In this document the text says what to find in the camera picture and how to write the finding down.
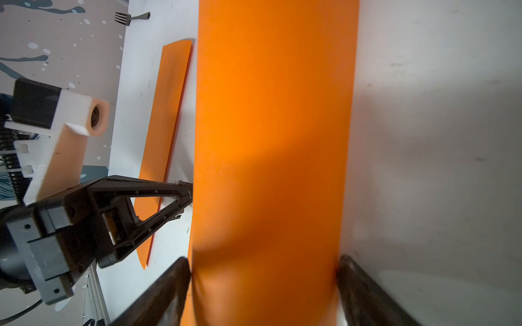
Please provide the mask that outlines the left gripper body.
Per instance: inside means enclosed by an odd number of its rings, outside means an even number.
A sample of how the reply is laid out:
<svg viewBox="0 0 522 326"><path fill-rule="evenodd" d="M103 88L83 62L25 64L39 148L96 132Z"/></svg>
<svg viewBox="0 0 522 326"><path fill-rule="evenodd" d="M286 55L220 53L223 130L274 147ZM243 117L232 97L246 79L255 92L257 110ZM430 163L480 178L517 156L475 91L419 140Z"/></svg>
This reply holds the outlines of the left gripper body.
<svg viewBox="0 0 522 326"><path fill-rule="evenodd" d="M6 288L38 291L47 305L72 297L95 260L93 212L86 191L6 208Z"/></svg>

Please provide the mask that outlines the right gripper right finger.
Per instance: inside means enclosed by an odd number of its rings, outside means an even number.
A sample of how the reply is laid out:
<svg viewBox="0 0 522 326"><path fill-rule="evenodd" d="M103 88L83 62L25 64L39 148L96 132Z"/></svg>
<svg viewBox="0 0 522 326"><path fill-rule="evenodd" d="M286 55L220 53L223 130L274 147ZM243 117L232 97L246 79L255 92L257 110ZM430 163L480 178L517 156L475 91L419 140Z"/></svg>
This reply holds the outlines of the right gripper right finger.
<svg viewBox="0 0 522 326"><path fill-rule="evenodd" d="M349 325L420 325L349 255L340 257L337 286Z"/></svg>

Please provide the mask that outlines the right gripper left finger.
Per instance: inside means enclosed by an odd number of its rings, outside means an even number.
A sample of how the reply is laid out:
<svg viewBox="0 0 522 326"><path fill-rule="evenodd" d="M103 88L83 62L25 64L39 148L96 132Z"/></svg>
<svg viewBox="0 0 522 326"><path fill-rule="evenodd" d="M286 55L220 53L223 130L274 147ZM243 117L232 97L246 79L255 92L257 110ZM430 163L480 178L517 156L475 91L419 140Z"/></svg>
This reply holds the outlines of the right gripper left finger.
<svg viewBox="0 0 522 326"><path fill-rule="evenodd" d="M112 325L175 325L181 323L191 271L178 258Z"/></svg>

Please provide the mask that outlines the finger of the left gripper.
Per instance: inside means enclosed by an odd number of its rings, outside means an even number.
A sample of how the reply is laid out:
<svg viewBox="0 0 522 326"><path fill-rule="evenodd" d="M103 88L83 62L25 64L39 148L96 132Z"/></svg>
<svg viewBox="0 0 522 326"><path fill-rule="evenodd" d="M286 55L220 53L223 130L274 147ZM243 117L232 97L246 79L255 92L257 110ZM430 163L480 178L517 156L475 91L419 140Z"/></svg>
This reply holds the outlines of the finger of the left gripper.
<svg viewBox="0 0 522 326"><path fill-rule="evenodd" d="M173 195L170 204L160 208L160 197L119 196L99 213L105 244L99 245L97 263L107 268L121 262L163 227L177 220L192 203L191 195Z"/></svg>
<svg viewBox="0 0 522 326"><path fill-rule="evenodd" d="M87 192L97 201L127 198L179 198L181 202L193 200L193 184L180 181L165 183L123 176L104 177L87 186Z"/></svg>

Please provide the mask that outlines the orange paper sheet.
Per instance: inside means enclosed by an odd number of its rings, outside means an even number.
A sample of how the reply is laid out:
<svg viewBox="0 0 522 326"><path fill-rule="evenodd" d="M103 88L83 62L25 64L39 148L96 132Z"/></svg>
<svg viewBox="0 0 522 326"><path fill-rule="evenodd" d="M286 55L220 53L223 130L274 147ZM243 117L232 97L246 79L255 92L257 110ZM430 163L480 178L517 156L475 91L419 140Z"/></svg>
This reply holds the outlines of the orange paper sheet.
<svg viewBox="0 0 522 326"><path fill-rule="evenodd" d="M358 1L201 1L183 325L334 325Z"/></svg>
<svg viewBox="0 0 522 326"><path fill-rule="evenodd" d="M192 41L189 39L163 47L140 179L167 180L191 53Z"/></svg>

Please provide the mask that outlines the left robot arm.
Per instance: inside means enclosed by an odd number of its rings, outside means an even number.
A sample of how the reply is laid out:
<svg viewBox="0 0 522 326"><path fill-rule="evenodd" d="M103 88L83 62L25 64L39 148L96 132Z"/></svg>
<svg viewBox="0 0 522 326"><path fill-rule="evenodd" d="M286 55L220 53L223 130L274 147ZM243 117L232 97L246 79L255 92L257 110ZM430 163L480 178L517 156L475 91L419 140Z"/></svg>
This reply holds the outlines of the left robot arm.
<svg viewBox="0 0 522 326"><path fill-rule="evenodd" d="M1 288L72 297L89 266L124 260L192 202L191 183L112 176L1 210Z"/></svg>

